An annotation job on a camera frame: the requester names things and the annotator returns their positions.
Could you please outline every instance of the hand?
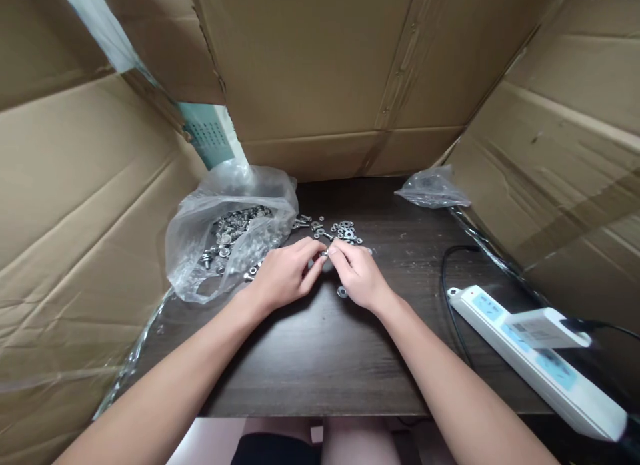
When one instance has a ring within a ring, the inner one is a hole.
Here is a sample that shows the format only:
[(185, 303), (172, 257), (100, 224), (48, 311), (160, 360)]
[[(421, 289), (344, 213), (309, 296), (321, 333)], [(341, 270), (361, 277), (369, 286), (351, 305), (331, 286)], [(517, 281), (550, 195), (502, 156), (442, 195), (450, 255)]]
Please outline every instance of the hand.
[[(293, 245), (271, 250), (255, 276), (245, 289), (252, 300), (259, 302), (271, 313), (298, 298), (309, 294), (327, 257), (319, 256), (327, 246), (311, 237)], [(308, 268), (309, 260), (315, 262)]]
[(375, 312), (396, 297), (367, 248), (335, 238), (329, 247), (329, 258), (349, 297), (359, 306)]

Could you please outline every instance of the clear plastic bag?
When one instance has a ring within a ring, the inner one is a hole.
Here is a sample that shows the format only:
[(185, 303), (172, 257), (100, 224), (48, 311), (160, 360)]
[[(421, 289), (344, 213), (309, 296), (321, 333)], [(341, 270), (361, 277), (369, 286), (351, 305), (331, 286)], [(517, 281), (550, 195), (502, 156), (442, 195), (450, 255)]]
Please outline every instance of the clear plastic bag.
[[(253, 219), (228, 259), (216, 257), (210, 270), (202, 266), (199, 260), (211, 242), (213, 223), (228, 212), (255, 205), (269, 207), (273, 216)], [(289, 236), (297, 212), (295, 181), (286, 172), (251, 166), (239, 159), (218, 164), (180, 202), (167, 228), (167, 278), (178, 297), (185, 302), (205, 304), (230, 290), (269, 250)], [(216, 269), (221, 264), (225, 272), (219, 286), (211, 294), (203, 292), (206, 287), (201, 285), (205, 280), (220, 277)]]
[(468, 207), (471, 201), (451, 183), (452, 175), (451, 165), (419, 171), (411, 175), (402, 189), (394, 193), (413, 204), (430, 209), (454, 205)]

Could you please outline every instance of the white power strip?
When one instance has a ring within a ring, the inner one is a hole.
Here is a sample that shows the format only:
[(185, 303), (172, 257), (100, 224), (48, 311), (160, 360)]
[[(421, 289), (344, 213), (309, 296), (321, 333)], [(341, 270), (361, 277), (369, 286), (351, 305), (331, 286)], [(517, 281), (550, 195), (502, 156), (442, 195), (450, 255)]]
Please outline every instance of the white power strip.
[(447, 291), (451, 306), (576, 432), (617, 442), (627, 413), (551, 349), (531, 348), (505, 324), (511, 314), (477, 285)]

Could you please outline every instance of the cardboard wall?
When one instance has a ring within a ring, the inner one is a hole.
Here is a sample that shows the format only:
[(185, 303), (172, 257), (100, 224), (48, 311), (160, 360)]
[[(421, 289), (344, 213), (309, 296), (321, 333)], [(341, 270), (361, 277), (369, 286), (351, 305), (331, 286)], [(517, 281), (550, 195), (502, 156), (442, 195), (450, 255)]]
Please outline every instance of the cardboard wall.
[[(640, 0), (564, 0), (448, 162), (470, 215), (565, 314), (640, 332)], [(597, 333), (640, 392), (633, 339)]]
[(223, 105), (191, 0), (106, 0), (151, 74), (176, 101)]
[(168, 289), (165, 229), (205, 169), (66, 0), (0, 9), (0, 464), (48, 464)]
[(67, 0), (0, 0), (0, 111), (112, 72)]
[(193, 0), (251, 163), (302, 181), (430, 166), (552, 0)]

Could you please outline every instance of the wooden tabletop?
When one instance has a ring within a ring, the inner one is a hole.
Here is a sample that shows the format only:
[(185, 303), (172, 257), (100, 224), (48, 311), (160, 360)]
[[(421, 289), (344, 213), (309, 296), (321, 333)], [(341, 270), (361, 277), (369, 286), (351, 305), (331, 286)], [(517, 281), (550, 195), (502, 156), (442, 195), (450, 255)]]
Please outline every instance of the wooden tabletop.
[[(446, 209), (423, 209), (393, 194), (403, 179), (367, 178), (298, 186), (300, 211), (324, 223), (350, 220), (389, 285), (456, 353), (461, 348), (440, 286), (440, 261), (452, 245), (473, 244)], [(289, 242), (310, 235), (293, 231)], [(311, 294), (273, 313), (227, 367), (204, 416), (423, 415), (428, 409), (400, 354), (379, 321), (337, 296), (329, 265)], [(478, 284), (507, 310), (533, 302), (484, 254), (449, 259), (447, 286)], [(136, 371), (121, 393), (221, 309), (171, 297), (152, 326)], [(459, 318), (478, 373), (518, 413), (546, 413), (547, 405)]]

